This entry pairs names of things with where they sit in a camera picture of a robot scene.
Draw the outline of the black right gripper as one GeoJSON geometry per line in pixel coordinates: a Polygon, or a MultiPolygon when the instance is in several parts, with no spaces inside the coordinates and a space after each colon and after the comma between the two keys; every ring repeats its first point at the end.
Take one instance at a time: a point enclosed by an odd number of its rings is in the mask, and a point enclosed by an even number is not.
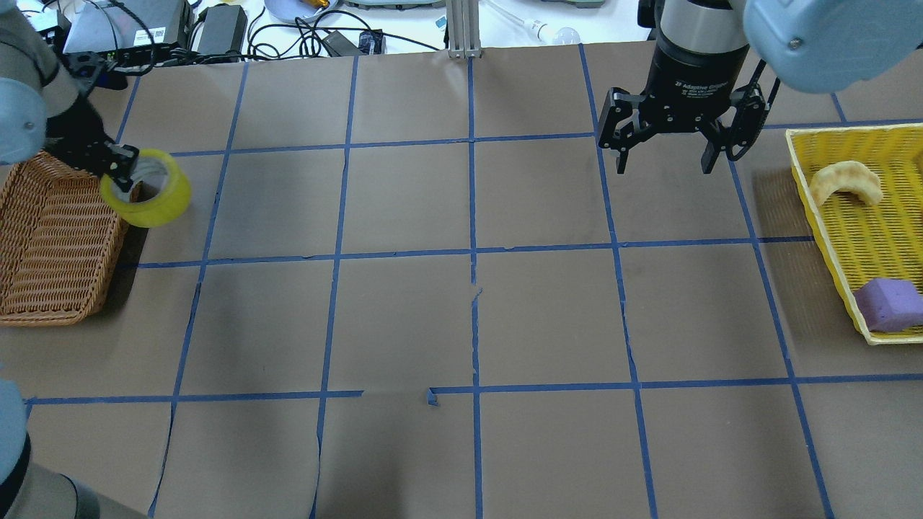
{"type": "Polygon", "coordinates": [[[637,138],[702,133],[702,173],[712,174],[719,156],[738,161],[751,150],[766,122],[766,98],[758,80],[738,88],[749,52],[745,44],[724,53],[697,53],[673,43],[655,44],[642,93],[610,88],[598,116],[596,145],[617,155],[625,174],[637,138]]]}

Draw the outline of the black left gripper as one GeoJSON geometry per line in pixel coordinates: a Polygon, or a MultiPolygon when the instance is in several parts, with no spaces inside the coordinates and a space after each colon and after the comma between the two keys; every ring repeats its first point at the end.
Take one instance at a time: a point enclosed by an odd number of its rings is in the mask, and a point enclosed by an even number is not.
{"type": "Polygon", "coordinates": [[[73,169],[96,177],[107,175],[109,203],[138,202],[139,150],[118,145],[87,98],[76,98],[61,114],[47,119],[44,151],[73,169]]]}

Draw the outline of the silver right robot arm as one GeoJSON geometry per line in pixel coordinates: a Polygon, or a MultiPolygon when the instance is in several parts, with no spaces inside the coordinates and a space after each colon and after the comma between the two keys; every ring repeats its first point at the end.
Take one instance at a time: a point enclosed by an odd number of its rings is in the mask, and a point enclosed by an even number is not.
{"type": "Polygon", "coordinates": [[[640,1],[655,35],[639,94],[613,86],[598,119],[599,148],[617,174],[637,144],[666,134],[706,139],[703,173],[753,147],[781,85],[843,91],[883,75],[921,46],[919,1],[640,1]]]}

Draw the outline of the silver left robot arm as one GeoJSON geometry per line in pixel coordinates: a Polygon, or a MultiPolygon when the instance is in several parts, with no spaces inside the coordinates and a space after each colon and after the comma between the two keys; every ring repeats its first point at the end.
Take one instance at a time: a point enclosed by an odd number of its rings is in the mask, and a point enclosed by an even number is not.
{"type": "Polygon", "coordinates": [[[128,203],[139,151],[119,146],[61,59],[14,1],[2,2],[1,161],[4,167],[45,151],[72,168],[113,183],[128,203]]]}

